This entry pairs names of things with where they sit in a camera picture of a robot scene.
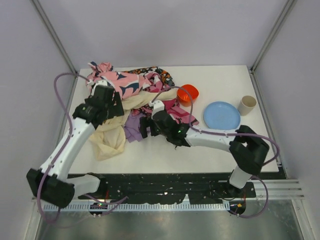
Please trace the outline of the purple shirt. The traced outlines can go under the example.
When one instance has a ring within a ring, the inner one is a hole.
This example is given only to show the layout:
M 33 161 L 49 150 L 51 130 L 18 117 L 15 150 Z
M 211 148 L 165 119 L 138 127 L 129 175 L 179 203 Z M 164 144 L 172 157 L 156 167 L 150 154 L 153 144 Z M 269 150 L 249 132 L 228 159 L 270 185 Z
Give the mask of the purple shirt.
M 124 124 L 124 133 L 125 138 L 129 143 L 134 141 L 140 142 L 143 137 L 140 133 L 140 118 L 144 117 L 143 113 L 137 115 L 129 114 L 125 124 Z

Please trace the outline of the light pink shark print cloth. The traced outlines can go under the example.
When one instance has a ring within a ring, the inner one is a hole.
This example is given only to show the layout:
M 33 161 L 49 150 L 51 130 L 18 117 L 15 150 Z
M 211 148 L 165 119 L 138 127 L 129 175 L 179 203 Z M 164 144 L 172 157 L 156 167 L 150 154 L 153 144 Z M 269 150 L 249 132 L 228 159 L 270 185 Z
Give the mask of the light pink shark print cloth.
M 91 61 L 88 63 L 92 73 L 87 76 L 88 80 L 94 82 L 105 79 L 114 83 L 115 91 L 119 92 L 121 99 L 138 95 L 140 91 L 151 86 L 151 82 L 143 76 L 133 73 L 126 73 L 122 71 L 115 71 L 114 67 L 109 62 L 102 62 L 100 64 Z

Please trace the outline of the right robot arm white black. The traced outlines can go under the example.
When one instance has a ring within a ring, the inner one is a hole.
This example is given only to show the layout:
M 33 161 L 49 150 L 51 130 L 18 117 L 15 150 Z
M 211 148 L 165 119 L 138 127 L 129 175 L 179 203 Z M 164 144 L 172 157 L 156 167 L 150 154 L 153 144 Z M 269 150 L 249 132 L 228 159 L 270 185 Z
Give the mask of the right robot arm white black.
M 236 162 L 227 183 L 230 194 L 240 193 L 251 177 L 264 165 L 269 145 L 247 125 L 238 129 L 215 132 L 187 123 L 178 123 L 165 110 L 139 119 L 142 138 L 162 135 L 176 147 L 208 147 L 230 153 Z

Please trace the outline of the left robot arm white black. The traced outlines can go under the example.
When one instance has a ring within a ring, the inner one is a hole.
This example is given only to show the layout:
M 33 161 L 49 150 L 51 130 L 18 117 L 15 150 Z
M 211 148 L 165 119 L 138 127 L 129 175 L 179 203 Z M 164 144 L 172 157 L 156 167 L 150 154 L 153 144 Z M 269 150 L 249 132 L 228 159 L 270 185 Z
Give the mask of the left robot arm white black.
M 69 118 L 69 130 L 50 157 L 39 169 L 31 168 L 27 181 L 37 201 L 45 201 L 58 208 L 85 194 L 101 197 L 108 191 L 106 178 L 87 173 L 69 178 L 71 166 L 81 148 L 105 120 L 124 115 L 119 92 L 113 87 L 96 85 L 88 98 L 78 105 Z

